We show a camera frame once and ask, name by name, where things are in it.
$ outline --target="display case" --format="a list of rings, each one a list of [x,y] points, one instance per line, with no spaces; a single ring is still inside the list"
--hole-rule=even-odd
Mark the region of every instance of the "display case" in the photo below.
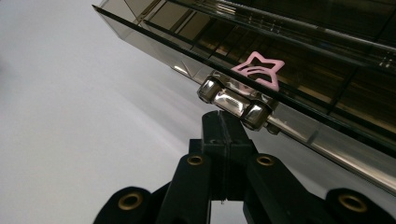
[[[396,1],[106,0],[95,9],[119,38],[198,84],[219,77],[275,101],[264,126],[396,195]],[[233,70],[252,52],[284,63],[278,89]]]

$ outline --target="transparent plastic case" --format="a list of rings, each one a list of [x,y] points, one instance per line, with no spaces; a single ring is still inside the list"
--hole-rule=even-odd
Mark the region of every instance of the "transparent plastic case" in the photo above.
[[[279,101],[271,121],[283,133],[396,195],[395,1],[106,0],[96,10],[199,84],[220,73]],[[279,91],[231,70],[253,51],[285,63]]]

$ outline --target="gray surface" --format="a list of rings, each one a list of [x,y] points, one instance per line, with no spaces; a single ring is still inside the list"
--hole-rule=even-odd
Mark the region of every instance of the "gray surface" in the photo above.
[[[0,1],[0,223],[92,223],[117,190],[172,178],[201,116],[198,86],[116,38],[90,1]],[[396,199],[286,136],[248,132],[320,197]],[[212,223],[244,223],[215,203]]]

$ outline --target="brass insert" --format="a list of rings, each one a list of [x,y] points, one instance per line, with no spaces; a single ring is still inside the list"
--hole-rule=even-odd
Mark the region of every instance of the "brass insert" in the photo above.
[[[143,202],[141,193],[135,191],[119,199],[119,208],[125,211],[136,209]]]
[[[367,211],[366,203],[354,195],[342,194],[338,196],[338,201],[341,203],[341,205],[351,211],[357,213],[363,213]]]
[[[187,162],[190,165],[201,165],[202,163],[204,163],[204,158],[200,156],[191,156],[187,159]]]
[[[274,165],[274,160],[267,156],[260,156],[257,158],[257,162],[261,165],[271,166]]]

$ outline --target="pink star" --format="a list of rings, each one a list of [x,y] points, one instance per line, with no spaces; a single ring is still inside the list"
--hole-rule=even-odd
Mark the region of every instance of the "pink star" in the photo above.
[[[262,66],[248,66],[251,64],[254,58],[257,58],[261,63],[273,63],[275,66],[272,68],[266,68]],[[277,83],[276,72],[284,65],[285,63],[280,60],[274,59],[265,59],[260,55],[259,52],[253,51],[250,56],[247,58],[245,63],[241,63],[236,67],[232,68],[233,71],[245,76],[249,77],[253,74],[265,74],[271,78],[271,82],[264,80],[262,78],[257,78],[256,81],[262,84],[265,87],[268,87],[274,91],[279,91],[279,85]]]

